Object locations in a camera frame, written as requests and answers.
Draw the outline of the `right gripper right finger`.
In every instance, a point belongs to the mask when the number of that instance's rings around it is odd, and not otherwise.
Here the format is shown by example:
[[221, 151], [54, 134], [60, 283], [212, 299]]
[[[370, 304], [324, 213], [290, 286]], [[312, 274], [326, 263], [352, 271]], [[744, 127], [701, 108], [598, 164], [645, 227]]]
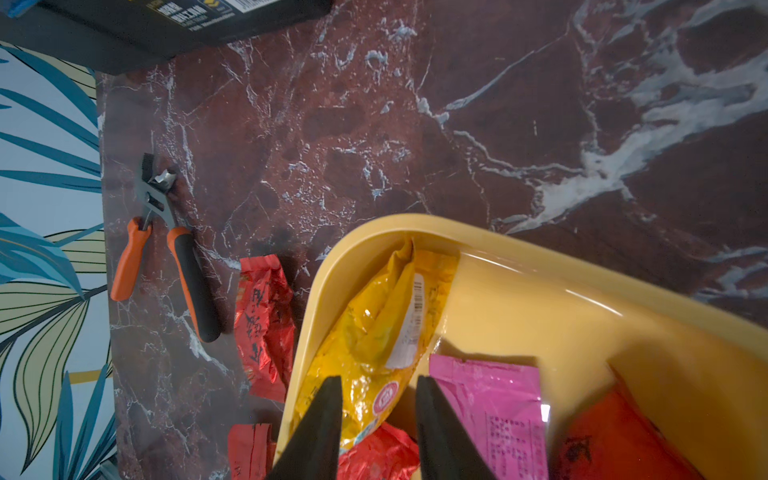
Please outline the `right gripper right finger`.
[[420, 376], [417, 440], [423, 479], [495, 479], [437, 382]]

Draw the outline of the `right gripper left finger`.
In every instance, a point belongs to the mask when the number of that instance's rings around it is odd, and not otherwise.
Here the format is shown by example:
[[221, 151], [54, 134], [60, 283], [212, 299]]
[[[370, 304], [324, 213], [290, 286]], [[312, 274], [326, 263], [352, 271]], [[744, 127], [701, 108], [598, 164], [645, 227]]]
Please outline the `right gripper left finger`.
[[266, 479], [336, 479], [342, 413], [341, 377], [328, 377]]

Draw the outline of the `yellow tea bag with labels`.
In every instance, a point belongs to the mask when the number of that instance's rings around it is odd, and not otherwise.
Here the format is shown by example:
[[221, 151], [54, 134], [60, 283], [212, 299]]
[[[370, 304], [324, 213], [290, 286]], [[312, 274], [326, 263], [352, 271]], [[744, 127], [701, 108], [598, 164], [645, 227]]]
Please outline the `yellow tea bag with labels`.
[[323, 381], [342, 382], [339, 449], [375, 432], [409, 384], [440, 323], [459, 259], [408, 239], [349, 301], [319, 346], [294, 405], [296, 429]]

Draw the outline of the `yellow plastic storage box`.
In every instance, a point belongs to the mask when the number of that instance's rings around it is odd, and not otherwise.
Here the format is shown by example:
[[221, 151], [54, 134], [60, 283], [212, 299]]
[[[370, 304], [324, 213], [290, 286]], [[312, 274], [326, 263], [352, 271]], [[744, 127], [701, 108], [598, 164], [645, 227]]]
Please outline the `yellow plastic storage box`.
[[407, 239], [459, 259], [429, 350], [535, 365], [547, 447], [624, 379], [641, 411], [708, 479], [767, 475], [767, 332], [725, 311], [575, 258], [425, 214], [367, 222], [311, 287], [277, 445], [302, 379], [347, 303]]

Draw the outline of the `red crinkled tea bag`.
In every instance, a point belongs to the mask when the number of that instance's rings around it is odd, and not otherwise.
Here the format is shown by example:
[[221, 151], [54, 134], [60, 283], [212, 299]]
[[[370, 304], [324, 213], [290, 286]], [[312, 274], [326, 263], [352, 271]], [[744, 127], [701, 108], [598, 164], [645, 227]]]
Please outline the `red crinkled tea bag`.
[[275, 255], [243, 258], [240, 266], [233, 333], [250, 393], [283, 403], [295, 348], [293, 292]]

